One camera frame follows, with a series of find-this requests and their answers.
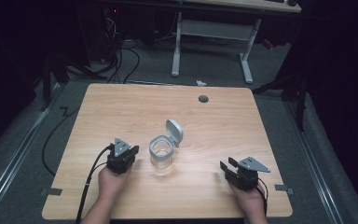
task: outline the desk leg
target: desk leg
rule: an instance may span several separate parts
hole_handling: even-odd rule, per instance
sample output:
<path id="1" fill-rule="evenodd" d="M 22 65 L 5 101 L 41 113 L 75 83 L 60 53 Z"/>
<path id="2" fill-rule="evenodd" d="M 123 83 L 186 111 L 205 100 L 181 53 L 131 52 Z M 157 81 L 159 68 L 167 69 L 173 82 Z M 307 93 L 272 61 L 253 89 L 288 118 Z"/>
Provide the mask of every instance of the desk leg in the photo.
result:
<path id="1" fill-rule="evenodd" d="M 249 56 L 249 53 L 251 52 L 252 45 L 255 42 L 255 36 L 257 35 L 257 31 L 258 31 L 258 27 L 260 26 L 260 22 L 261 22 L 260 19 L 255 21 L 255 25 L 252 29 L 251 34 L 250 34 L 250 38 L 248 40 L 245 52 L 240 54 L 242 71 L 243 71 L 243 75 L 245 76 L 245 81 L 247 84 L 253 83 L 251 70 L 249 69 L 249 64 L 248 64 L 248 56 Z"/>
<path id="2" fill-rule="evenodd" d="M 173 54 L 173 63 L 172 63 L 173 77 L 179 77 L 181 33 L 182 33 L 182 12 L 178 12 L 178 22 L 176 27 L 176 47 L 175 47 L 175 53 Z"/>

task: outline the wooden table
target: wooden table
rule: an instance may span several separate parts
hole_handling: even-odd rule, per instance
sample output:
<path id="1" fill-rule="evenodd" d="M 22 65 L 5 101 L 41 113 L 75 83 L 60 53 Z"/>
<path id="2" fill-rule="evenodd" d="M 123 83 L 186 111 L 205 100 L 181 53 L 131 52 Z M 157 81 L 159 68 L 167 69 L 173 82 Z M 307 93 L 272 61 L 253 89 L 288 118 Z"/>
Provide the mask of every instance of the wooden table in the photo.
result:
<path id="1" fill-rule="evenodd" d="M 301 7 L 298 4 L 294 7 L 290 7 L 287 4 L 287 0 L 283 3 L 271 2 L 267 0 L 186 0 L 186 2 L 220 5 L 225 7 L 246 7 L 280 12 L 298 13 L 301 11 Z"/>
<path id="2" fill-rule="evenodd" d="M 209 98 L 199 101 L 200 95 Z M 173 164 L 159 175 L 150 162 L 149 143 L 168 135 L 167 119 L 175 119 L 184 138 Z M 128 184 L 112 218 L 244 217 L 219 162 L 249 156 L 271 173 L 259 173 L 268 186 L 268 217 L 288 217 L 292 207 L 282 185 L 254 96 L 245 88 L 91 84 L 78 113 L 49 195 L 45 219 L 75 219 L 84 183 L 97 155 L 118 137 L 139 146 Z M 94 173 L 83 216 L 98 194 Z"/>

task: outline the jar lid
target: jar lid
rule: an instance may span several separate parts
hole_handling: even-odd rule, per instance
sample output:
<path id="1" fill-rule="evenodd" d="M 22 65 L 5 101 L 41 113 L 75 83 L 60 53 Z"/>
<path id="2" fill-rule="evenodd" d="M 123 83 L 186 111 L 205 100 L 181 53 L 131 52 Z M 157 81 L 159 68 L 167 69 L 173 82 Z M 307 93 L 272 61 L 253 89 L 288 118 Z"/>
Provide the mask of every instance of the jar lid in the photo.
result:
<path id="1" fill-rule="evenodd" d="M 183 130 L 180 125 L 174 119 L 168 119 L 166 128 L 175 146 L 179 147 L 179 143 L 182 142 L 183 139 Z"/>

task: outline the dark background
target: dark background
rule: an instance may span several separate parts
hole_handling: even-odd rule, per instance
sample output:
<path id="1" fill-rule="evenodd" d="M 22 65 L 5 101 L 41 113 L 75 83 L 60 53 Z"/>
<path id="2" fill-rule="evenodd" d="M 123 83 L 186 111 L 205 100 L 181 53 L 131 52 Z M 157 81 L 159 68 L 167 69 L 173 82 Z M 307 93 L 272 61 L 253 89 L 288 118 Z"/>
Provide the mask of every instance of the dark background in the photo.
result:
<path id="1" fill-rule="evenodd" d="M 300 4 L 303 14 L 328 17 L 328 22 L 299 25 L 296 21 L 266 20 L 256 43 L 264 39 L 274 45 L 294 43 L 277 78 L 298 73 L 304 61 L 313 60 L 307 71 L 307 90 L 358 193 L 358 1 L 316 0 Z M 58 51 L 84 65 L 106 58 L 107 43 L 102 32 L 105 24 L 100 12 L 100 7 L 68 3 L 30 5 L 0 1 L 0 136 L 34 99 L 33 87 L 42 77 L 48 52 Z M 116 16 L 123 38 L 130 36 L 149 45 L 158 37 L 154 30 L 165 34 L 174 16 L 173 12 L 125 7 L 119 12 Z M 313 49 L 317 51 L 308 58 Z"/>

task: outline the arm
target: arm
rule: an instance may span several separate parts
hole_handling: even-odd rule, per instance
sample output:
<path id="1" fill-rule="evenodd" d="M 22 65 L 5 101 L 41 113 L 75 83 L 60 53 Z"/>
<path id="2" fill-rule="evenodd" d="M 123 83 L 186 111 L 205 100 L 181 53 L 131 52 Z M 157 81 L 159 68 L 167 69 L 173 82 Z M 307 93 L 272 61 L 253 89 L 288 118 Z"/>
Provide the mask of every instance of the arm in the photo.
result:
<path id="1" fill-rule="evenodd" d="M 82 224 L 109 223 L 113 205 L 118 194 L 124 189 L 131 173 L 131 168 L 132 166 L 122 175 L 113 173 L 107 167 L 100 171 L 98 175 L 99 194 L 97 201 L 83 218 Z"/>
<path id="2" fill-rule="evenodd" d="M 240 205 L 241 210 L 248 217 L 249 221 L 252 224 L 267 224 L 268 222 L 264 213 L 263 198 L 260 193 L 256 189 L 244 191 L 238 189 L 230 182 L 228 182 L 228 184 L 237 196 L 238 204 Z M 263 188 L 261 188 L 260 185 L 257 187 L 264 194 Z"/>

